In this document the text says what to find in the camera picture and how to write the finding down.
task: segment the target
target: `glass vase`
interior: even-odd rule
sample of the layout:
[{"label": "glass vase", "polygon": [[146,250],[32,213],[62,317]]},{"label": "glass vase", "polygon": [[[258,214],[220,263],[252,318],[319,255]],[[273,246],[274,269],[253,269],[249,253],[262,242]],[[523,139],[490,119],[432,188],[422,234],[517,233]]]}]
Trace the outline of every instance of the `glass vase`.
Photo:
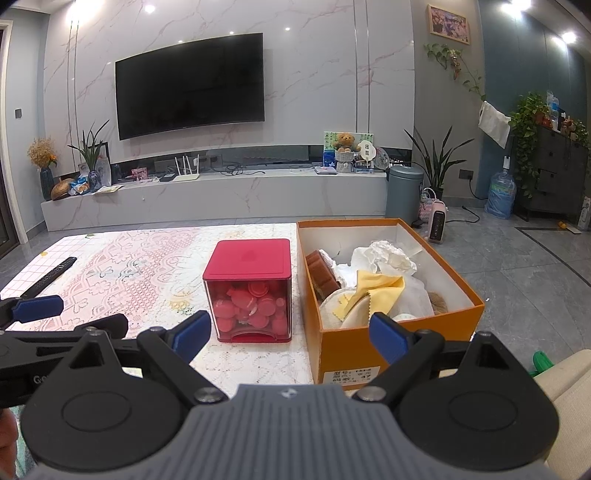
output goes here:
[{"label": "glass vase", "polygon": [[41,191],[46,202],[51,200],[51,191],[53,190],[53,173],[49,167],[43,167],[39,173],[41,180]]},{"label": "glass vase", "polygon": [[102,187],[102,183],[100,182],[100,176],[96,170],[91,170],[88,174],[88,188],[91,193],[96,192],[98,189]]}]

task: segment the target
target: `box label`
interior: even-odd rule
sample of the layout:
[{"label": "box label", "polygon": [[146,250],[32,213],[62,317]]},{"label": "box label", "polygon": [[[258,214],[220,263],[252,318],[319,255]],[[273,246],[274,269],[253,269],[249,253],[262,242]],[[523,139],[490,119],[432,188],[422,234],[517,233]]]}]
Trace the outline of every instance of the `box label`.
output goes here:
[{"label": "box label", "polygon": [[355,370],[339,370],[337,372],[325,372],[322,383],[347,385],[361,385],[371,382],[378,376],[379,367],[357,368]]}]

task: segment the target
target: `tv screen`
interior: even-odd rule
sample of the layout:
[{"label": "tv screen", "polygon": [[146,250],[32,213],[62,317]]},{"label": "tv screen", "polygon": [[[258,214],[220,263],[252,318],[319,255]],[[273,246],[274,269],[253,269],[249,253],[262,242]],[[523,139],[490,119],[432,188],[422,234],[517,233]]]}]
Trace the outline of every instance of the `tv screen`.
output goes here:
[{"label": "tv screen", "polygon": [[262,33],[209,38],[115,63],[119,139],[265,120]]}]

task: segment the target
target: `pink tablecloth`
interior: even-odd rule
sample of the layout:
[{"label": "pink tablecloth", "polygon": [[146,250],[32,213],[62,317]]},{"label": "pink tablecloth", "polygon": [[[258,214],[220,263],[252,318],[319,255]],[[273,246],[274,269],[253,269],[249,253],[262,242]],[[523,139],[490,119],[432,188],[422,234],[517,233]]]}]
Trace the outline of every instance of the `pink tablecloth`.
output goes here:
[{"label": "pink tablecloth", "polygon": [[65,237],[35,257],[1,292],[25,291],[67,257],[71,269],[43,295],[64,300],[59,317],[13,325],[14,330],[70,330],[114,313],[129,319],[129,337],[154,325],[171,328],[196,310],[208,310],[202,274],[222,239],[288,238],[291,243],[293,338],[290,343],[220,343],[212,338],[191,365],[229,395],[240,383],[311,383],[296,279],[293,223],[108,232]]}]

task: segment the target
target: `marble wall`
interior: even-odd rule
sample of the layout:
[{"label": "marble wall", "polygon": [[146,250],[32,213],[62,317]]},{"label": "marble wall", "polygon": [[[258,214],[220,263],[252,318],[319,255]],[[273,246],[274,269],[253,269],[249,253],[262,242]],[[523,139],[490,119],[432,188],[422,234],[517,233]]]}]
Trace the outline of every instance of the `marble wall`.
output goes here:
[{"label": "marble wall", "polygon": [[[150,14],[148,4],[155,7]],[[265,122],[119,140],[117,60],[231,31],[264,34]],[[112,162],[207,148],[320,144],[324,130],[370,130],[379,145],[409,148],[403,130],[414,122],[410,0],[77,0],[50,17],[44,107],[46,132],[61,160],[55,174],[80,163],[67,147],[70,124],[75,143],[77,130],[107,119],[103,139]]]}]

